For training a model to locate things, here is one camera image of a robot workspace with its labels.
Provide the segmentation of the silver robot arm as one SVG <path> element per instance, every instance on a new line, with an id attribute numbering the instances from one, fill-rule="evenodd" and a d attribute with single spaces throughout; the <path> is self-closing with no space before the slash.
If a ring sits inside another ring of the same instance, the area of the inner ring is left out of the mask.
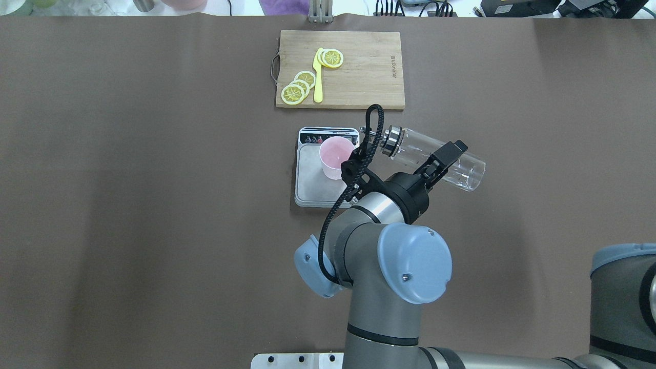
<path id="1" fill-rule="evenodd" d="M 420 346 L 424 304 L 443 295 L 452 255 L 433 229 L 414 225 L 428 192 L 468 149 L 447 142 L 413 173 L 381 181 L 368 170 L 374 144 L 363 143 L 342 164 L 347 183 L 336 201 L 359 201 L 294 261 L 319 296 L 352 290 L 343 368 L 654 368 L 654 244 L 610 245 L 593 255 L 589 352 L 574 359 L 536 359 Z"/>

